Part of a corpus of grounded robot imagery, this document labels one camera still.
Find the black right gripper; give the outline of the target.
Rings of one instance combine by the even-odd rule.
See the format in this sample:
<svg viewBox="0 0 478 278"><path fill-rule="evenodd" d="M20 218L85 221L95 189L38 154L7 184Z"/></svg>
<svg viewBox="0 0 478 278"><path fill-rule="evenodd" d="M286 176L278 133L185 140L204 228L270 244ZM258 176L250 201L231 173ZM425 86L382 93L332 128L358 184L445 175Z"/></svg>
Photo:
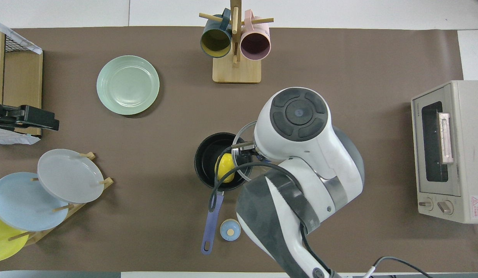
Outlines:
<svg viewBox="0 0 478 278"><path fill-rule="evenodd" d="M253 149L234 149L234 165L240 166L250 162L262 162L262 156Z"/></svg>

